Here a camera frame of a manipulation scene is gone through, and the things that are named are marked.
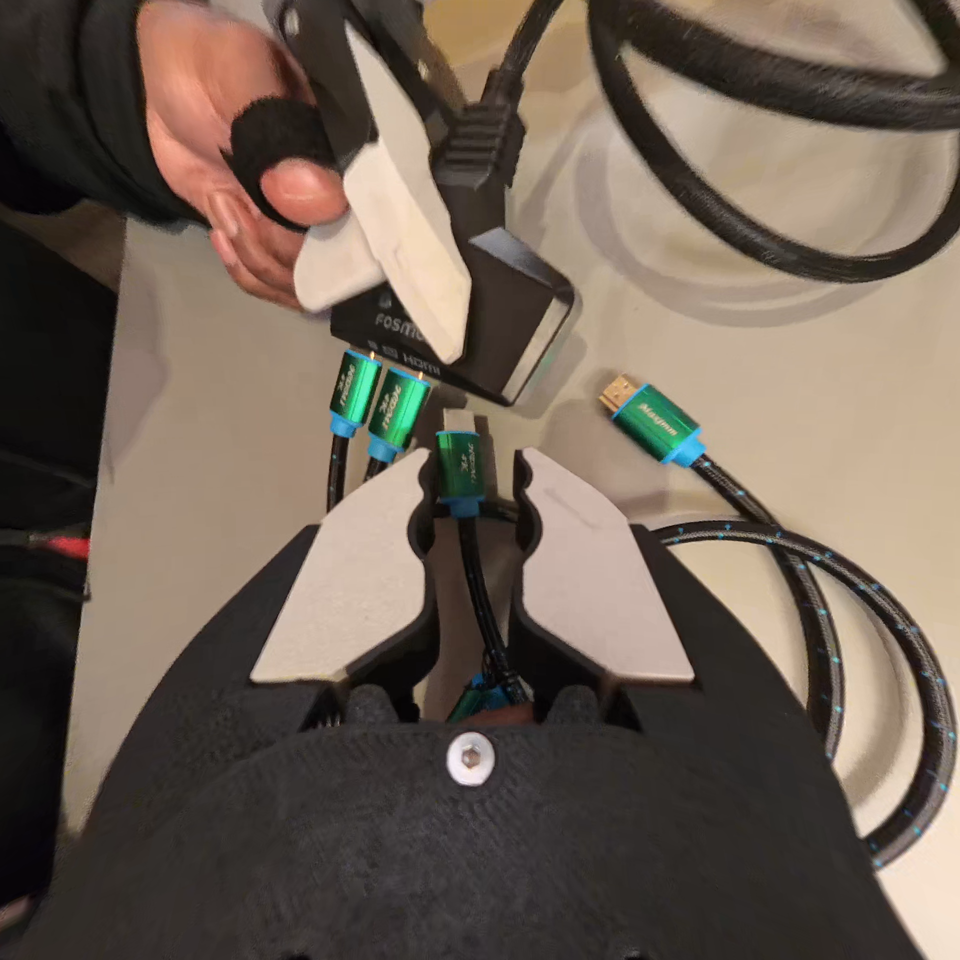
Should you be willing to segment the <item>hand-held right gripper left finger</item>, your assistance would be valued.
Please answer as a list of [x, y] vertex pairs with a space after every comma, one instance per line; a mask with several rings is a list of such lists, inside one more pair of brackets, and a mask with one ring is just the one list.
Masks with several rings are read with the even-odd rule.
[[441, 646], [436, 587], [437, 470], [419, 447], [367, 480], [318, 527], [249, 675], [260, 687], [321, 682], [383, 690], [417, 721], [416, 687]]

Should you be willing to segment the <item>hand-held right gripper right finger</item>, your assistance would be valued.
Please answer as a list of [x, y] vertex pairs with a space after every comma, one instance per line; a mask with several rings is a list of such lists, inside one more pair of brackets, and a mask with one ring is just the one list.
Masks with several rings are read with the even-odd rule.
[[519, 566], [510, 661], [546, 717], [585, 690], [600, 717], [641, 695], [695, 694], [695, 670], [626, 514], [534, 447], [514, 454]]

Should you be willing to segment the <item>person's left hand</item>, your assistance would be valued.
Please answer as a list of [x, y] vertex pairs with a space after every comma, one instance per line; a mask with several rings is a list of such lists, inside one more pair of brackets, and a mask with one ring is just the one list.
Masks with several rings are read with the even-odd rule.
[[211, 246], [237, 286], [301, 313], [294, 266], [305, 237], [257, 209], [223, 154], [234, 119], [254, 102], [312, 104], [306, 75], [266, 32], [200, 2], [146, 2], [136, 37], [159, 173], [208, 223]]

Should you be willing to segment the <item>person's dark clothing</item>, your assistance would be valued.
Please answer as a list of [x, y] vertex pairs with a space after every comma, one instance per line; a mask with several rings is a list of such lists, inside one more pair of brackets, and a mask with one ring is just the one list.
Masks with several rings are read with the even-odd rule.
[[48, 886], [116, 295], [2, 223], [1, 903]]

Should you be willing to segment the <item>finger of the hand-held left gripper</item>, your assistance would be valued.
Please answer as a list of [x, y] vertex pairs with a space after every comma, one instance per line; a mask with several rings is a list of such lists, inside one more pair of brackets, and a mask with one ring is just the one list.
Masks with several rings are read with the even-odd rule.
[[375, 47], [342, 28], [346, 66], [373, 125], [343, 168], [344, 218], [308, 229], [294, 294], [319, 312], [388, 282], [438, 359], [464, 353], [472, 278], [430, 169], [431, 144], [414, 102]]

